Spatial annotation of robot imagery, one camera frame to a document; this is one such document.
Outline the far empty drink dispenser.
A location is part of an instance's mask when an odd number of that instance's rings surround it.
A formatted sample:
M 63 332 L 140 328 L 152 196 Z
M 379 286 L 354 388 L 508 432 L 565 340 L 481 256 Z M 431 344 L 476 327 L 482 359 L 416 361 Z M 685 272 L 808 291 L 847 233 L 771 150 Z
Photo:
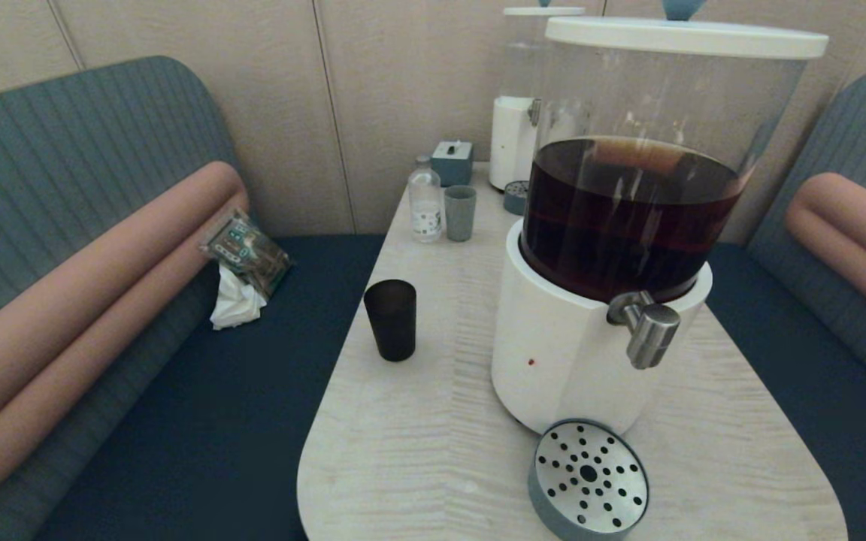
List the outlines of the far empty drink dispenser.
M 540 114 L 542 71 L 551 17 L 586 14 L 584 7 L 550 6 L 505 8 L 503 20 L 502 79 L 492 103 L 490 182 L 506 189 L 512 182 L 529 180 Z

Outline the green snack package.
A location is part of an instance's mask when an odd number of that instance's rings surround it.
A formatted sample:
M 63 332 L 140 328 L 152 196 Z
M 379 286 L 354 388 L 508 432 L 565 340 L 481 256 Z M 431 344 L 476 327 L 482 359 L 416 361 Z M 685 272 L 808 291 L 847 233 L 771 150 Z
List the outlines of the green snack package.
M 221 213 L 201 237 L 199 250 L 250 284 L 265 301 L 293 266 L 292 257 L 240 207 Z

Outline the crumpled white tissue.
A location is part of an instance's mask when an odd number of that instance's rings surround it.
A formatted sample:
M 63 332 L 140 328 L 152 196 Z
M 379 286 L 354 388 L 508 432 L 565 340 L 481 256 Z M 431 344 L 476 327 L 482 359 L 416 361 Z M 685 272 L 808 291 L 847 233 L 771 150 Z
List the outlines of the crumpled white tissue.
M 212 329 L 236 328 L 260 318 L 267 298 L 230 268 L 219 266 L 219 290 L 210 315 Z

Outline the clear plastic bottle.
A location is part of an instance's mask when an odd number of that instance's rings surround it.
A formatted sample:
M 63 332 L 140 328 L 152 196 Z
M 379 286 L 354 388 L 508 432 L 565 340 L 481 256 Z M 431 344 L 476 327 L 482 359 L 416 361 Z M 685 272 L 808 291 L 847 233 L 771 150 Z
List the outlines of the clear plastic bottle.
M 413 239 L 420 243 L 437 242 L 442 236 L 442 180 L 433 171 L 430 156 L 416 157 L 407 179 Z

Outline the round grey perforated drip tray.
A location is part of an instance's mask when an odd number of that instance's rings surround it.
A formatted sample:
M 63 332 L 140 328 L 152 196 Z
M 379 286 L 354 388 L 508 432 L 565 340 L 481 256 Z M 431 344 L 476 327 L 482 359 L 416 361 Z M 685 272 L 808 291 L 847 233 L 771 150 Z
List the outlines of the round grey perforated drip tray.
M 559 541 L 623 541 L 650 504 L 633 448 L 590 420 L 563 420 L 540 436 L 527 476 L 533 510 Z

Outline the metal dispenser tap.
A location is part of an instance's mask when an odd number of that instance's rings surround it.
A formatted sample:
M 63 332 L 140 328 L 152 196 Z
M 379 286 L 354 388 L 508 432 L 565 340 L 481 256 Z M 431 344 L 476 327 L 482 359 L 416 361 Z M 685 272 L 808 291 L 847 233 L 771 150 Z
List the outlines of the metal dispenser tap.
M 606 319 L 629 330 L 626 354 L 637 370 L 659 365 L 681 323 L 676 310 L 654 301 L 647 291 L 623 292 L 612 298 Z

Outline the black plastic cup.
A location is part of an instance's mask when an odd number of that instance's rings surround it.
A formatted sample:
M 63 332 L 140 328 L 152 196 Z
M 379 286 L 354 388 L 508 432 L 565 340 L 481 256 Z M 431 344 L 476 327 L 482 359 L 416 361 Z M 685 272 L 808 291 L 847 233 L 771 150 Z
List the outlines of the black plastic cup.
M 404 280 L 383 280 L 367 288 L 363 301 L 382 359 L 409 359 L 416 349 L 415 287 Z

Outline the small grey box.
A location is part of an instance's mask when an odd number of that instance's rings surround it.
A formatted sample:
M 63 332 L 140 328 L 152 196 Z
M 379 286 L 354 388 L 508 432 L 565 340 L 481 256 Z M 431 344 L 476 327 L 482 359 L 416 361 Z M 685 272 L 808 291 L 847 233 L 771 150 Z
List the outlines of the small grey box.
M 472 163 L 474 145 L 470 141 L 440 141 L 431 155 L 431 168 L 444 188 L 470 185 Z

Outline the large tea drink dispenser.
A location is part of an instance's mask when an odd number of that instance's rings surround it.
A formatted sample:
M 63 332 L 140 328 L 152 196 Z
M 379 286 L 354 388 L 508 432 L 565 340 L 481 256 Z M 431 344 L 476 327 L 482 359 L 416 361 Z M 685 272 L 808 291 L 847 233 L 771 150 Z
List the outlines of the large tea drink dispenser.
M 547 22 L 525 215 L 509 230 L 492 387 L 543 434 L 634 425 L 713 287 L 709 253 L 829 37 L 640 17 Z M 647 291 L 681 323 L 656 367 L 632 367 L 606 319 Z

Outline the grey-green cup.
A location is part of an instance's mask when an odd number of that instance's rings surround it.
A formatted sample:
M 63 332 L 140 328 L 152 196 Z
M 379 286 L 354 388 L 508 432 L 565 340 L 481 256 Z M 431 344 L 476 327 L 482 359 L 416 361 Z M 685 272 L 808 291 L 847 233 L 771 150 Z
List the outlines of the grey-green cup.
M 477 191 L 471 186 L 453 186 L 444 190 L 444 213 L 447 237 L 451 242 L 468 242 L 474 230 Z

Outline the pink bolster cushion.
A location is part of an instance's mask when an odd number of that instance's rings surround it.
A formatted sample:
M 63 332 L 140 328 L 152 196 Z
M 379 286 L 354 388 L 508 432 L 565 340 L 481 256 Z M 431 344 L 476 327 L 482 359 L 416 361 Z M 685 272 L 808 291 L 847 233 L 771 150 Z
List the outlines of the pink bolster cushion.
M 250 199 L 213 162 L 0 309 L 0 484 L 206 265 L 199 241 Z
M 866 299 L 866 188 L 845 176 L 811 176 L 784 213 L 788 233 Z

